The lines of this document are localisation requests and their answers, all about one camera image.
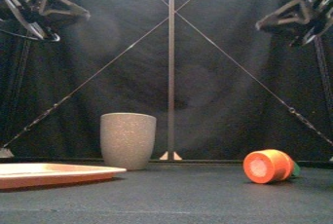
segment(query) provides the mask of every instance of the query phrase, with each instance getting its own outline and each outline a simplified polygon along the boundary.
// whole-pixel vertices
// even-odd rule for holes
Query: cup
[[[100,148],[104,163],[127,170],[143,169],[150,161],[157,118],[139,113],[110,113],[100,119]]]

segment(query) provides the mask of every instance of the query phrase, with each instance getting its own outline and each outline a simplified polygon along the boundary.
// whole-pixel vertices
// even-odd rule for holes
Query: orange tray
[[[119,172],[126,172],[126,169],[64,164],[1,164],[0,189],[104,180]]]

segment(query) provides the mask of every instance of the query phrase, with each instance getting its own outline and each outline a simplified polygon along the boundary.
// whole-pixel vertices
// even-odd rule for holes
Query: black table surface
[[[107,181],[0,192],[0,223],[333,223],[333,170],[256,184],[239,165],[150,164]]]

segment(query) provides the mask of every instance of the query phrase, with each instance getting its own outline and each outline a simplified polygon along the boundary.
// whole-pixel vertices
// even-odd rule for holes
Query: metal pole
[[[174,0],[169,0],[167,159],[174,160]]]

